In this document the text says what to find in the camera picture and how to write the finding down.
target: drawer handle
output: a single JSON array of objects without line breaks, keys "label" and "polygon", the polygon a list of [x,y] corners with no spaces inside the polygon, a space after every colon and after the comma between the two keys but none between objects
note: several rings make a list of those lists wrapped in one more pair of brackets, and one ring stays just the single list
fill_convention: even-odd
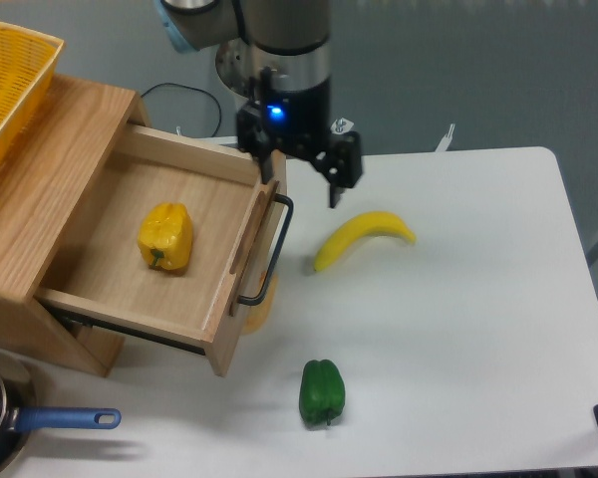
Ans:
[{"label": "drawer handle", "polygon": [[237,303],[242,304],[244,306],[258,306],[263,302],[266,298],[266,294],[268,292],[268,286],[270,285],[270,280],[272,279],[272,273],[275,270],[275,266],[277,265],[277,259],[279,259],[279,254],[281,254],[281,248],[283,247],[283,241],[286,239],[286,234],[288,233],[288,227],[290,226],[290,221],[292,220],[292,211],[294,210],[294,204],[292,199],[288,196],[284,196],[283,194],[276,193],[273,201],[283,204],[288,208],[288,212],[286,212],[286,217],[283,220],[283,225],[281,226],[281,231],[279,231],[279,237],[277,238],[277,244],[275,245],[274,251],[272,251],[272,257],[270,258],[270,264],[268,264],[268,270],[266,271],[266,277],[263,279],[263,284],[261,285],[261,290],[259,294],[255,297],[246,297],[246,296],[238,296]]}]

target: plastic basket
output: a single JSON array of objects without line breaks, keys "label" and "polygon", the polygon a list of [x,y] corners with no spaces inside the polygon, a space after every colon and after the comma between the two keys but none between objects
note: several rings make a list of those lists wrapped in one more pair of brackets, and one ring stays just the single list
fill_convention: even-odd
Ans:
[{"label": "plastic basket", "polygon": [[0,22],[0,163],[44,98],[64,41]]}]

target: yellow bell pepper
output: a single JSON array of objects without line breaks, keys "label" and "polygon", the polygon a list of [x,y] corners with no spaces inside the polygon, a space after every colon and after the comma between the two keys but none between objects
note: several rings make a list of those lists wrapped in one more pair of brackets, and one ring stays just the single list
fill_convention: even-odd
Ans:
[{"label": "yellow bell pepper", "polygon": [[138,235],[142,258],[151,267],[184,267],[192,248],[192,220],[183,204],[165,202],[145,218]]}]

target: wooden cabinet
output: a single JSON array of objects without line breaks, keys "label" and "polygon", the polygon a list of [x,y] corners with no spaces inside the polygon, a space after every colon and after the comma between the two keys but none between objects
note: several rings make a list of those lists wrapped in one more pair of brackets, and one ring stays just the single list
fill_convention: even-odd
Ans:
[{"label": "wooden cabinet", "polygon": [[[106,375],[132,334],[225,375],[283,214],[274,159],[262,184],[247,155],[150,128],[136,92],[56,76],[0,170],[0,348]],[[193,221],[177,274],[136,244],[161,202]]]}]

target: pepper stem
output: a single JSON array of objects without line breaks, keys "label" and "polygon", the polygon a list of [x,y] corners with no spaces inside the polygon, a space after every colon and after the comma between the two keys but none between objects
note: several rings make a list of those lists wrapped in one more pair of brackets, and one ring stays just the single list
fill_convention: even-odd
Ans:
[{"label": "pepper stem", "polygon": [[152,264],[150,264],[150,266],[155,267],[157,265],[157,261],[159,259],[163,259],[163,252],[160,251],[159,249],[150,249],[150,253],[153,256]]}]

